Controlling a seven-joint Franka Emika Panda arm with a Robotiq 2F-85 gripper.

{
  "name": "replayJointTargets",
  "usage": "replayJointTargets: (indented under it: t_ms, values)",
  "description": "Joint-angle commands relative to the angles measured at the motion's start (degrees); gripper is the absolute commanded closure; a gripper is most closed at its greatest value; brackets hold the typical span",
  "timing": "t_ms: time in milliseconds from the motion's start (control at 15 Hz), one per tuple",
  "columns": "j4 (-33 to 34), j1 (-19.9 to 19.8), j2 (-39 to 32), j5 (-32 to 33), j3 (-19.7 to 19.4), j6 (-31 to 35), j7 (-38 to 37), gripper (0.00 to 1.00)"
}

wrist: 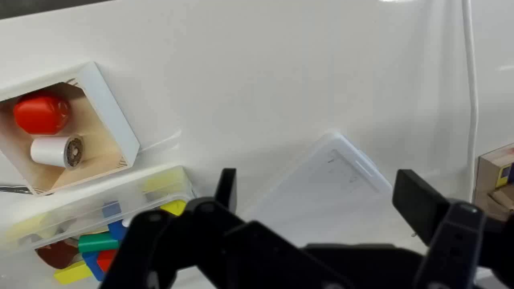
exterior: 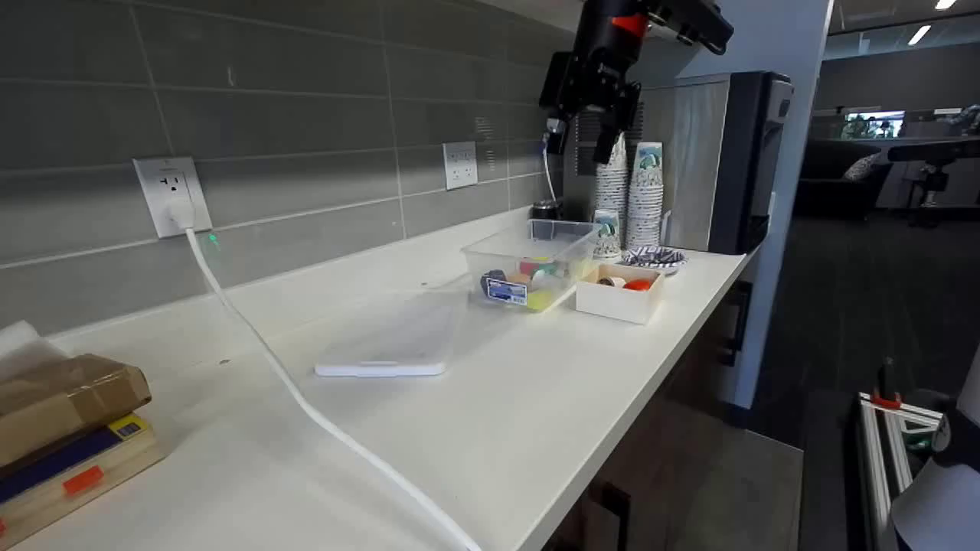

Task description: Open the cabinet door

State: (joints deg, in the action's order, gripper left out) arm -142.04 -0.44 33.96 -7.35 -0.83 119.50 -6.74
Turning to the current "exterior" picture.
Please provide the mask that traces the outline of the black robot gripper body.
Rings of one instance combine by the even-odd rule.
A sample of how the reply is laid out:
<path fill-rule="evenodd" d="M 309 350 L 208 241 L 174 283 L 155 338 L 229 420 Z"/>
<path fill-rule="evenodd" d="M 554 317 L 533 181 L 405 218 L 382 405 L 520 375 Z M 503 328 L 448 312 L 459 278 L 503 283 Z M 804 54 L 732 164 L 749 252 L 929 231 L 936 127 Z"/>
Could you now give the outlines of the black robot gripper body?
<path fill-rule="evenodd" d="M 539 108 L 544 110 L 544 151 L 561 156 L 567 148 L 571 120 L 582 110 L 594 115 L 601 124 L 594 161 L 611 164 L 614 148 L 621 132 L 632 128 L 636 117 L 641 90 L 626 80 L 629 65 L 606 49 L 590 57 L 554 54 Z"/>

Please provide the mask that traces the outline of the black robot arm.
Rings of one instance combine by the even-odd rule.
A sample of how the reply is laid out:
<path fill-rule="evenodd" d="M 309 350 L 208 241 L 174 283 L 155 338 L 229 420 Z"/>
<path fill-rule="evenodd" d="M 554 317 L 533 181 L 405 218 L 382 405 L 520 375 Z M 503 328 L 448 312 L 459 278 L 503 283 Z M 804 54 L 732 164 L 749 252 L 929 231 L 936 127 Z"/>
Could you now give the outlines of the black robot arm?
<path fill-rule="evenodd" d="M 714 57 L 723 57 L 734 33 L 714 0 L 584 0 L 574 49 L 550 57 L 539 92 L 548 156 L 567 151 L 571 120 L 587 110 L 601 117 L 594 161 L 611 161 L 636 115 L 641 87 L 629 80 L 629 70 L 653 24 Z"/>

